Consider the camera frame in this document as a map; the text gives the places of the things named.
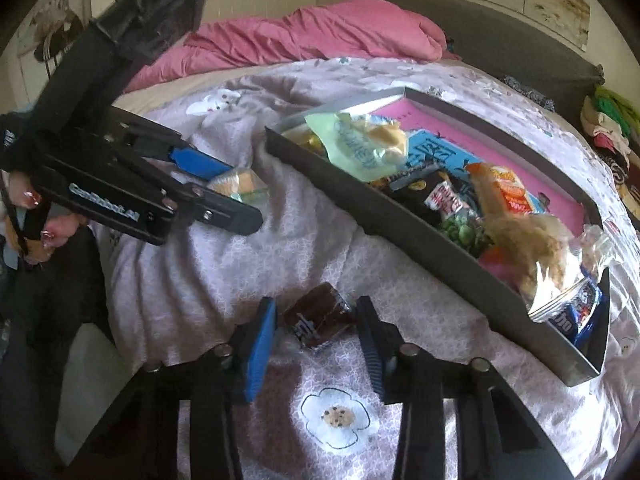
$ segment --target pink blanket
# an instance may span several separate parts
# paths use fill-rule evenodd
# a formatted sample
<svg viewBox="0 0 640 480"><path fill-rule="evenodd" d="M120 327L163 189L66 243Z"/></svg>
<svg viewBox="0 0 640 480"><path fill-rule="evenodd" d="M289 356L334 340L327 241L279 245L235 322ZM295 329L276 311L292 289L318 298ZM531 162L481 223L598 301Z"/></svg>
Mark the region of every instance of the pink blanket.
<svg viewBox="0 0 640 480"><path fill-rule="evenodd" d="M447 51L444 32L428 18L385 0L347 0L277 20L204 23L182 46L144 67L126 92L213 70L346 56L457 59Z"/></svg>

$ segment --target headboard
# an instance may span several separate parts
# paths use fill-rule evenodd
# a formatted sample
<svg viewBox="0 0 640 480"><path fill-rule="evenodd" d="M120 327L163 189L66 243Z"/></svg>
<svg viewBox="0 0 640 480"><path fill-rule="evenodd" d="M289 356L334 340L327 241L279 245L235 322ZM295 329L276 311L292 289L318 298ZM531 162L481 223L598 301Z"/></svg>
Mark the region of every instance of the headboard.
<svg viewBox="0 0 640 480"><path fill-rule="evenodd" d="M569 47L523 21L466 0L386 0L437 23L454 40L462 61L501 78L511 75L553 99L556 112L581 131L585 95L604 83Z"/></svg>

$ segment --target open box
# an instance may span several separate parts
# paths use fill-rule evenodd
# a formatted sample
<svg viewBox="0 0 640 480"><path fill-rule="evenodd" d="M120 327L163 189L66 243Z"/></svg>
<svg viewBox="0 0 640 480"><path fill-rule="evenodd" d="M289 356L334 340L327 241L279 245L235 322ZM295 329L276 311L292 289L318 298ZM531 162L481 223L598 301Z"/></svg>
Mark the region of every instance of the open box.
<svg viewBox="0 0 640 480"><path fill-rule="evenodd" d="M490 150L493 158L497 158L490 160L487 157L486 160L496 163L507 160L504 164L516 173L520 169L533 175L551 193L575 201L584 212L584 218L579 221L602 226L593 200L546 158L481 118L411 88L390 88L362 94L291 116L267 128L267 150L307 176L337 206L350 213L365 232L391 241L450 286L487 317L492 330L527 349L567 386L597 377L602 370L609 333L608 269L600 281L606 297L602 311L588 341L576 348L551 323L532 322L517 292L484 270L466 251L427 222L291 140L306 131L305 116L308 114L345 111L353 114L382 113L393 117L389 111L401 100L409 101L413 109L420 110L442 127L461 132L469 142ZM403 128L407 128L404 123L411 121L406 115L396 118ZM522 179L529 187L526 178Z"/></svg>

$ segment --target metal bolt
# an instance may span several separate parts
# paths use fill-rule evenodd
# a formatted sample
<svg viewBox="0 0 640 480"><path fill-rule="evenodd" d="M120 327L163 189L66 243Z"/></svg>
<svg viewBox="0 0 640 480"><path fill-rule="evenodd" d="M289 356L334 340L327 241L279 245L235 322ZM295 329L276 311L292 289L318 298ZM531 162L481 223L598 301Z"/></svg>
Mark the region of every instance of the metal bolt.
<svg viewBox="0 0 640 480"><path fill-rule="evenodd" d="M471 360L471 367L478 372L488 372L491 369L491 363L481 357Z"/></svg>
<svg viewBox="0 0 640 480"><path fill-rule="evenodd" d="M175 211L176 209L178 209L178 205L175 202L175 200L171 200L167 196L165 196L162 199L162 205L164 205L164 207L167 208L169 211Z"/></svg>
<svg viewBox="0 0 640 480"><path fill-rule="evenodd" d="M420 353L420 347L413 343L404 343L400 346L400 353L405 357L416 357Z"/></svg>
<svg viewBox="0 0 640 480"><path fill-rule="evenodd" d="M142 369L148 374L155 374L162 368L162 361L147 361L142 365Z"/></svg>
<svg viewBox="0 0 640 480"><path fill-rule="evenodd" d="M214 346L213 348L213 353L217 357L229 357L231 354L233 354L233 352L234 350L231 348L231 346L226 343L219 344L217 346Z"/></svg>

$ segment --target oreo package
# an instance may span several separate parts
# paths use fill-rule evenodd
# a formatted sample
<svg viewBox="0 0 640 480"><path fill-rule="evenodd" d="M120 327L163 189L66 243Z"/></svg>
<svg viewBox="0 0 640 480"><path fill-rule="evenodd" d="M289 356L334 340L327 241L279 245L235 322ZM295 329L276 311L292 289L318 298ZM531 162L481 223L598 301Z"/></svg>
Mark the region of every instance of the oreo package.
<svg viewBox="0 0 640 480"><path fill-rule="evenodd" d="M586 280L564 309L549 321L574 345L581 344L591 333L602 301L602 291L585 272Z"/></svg>

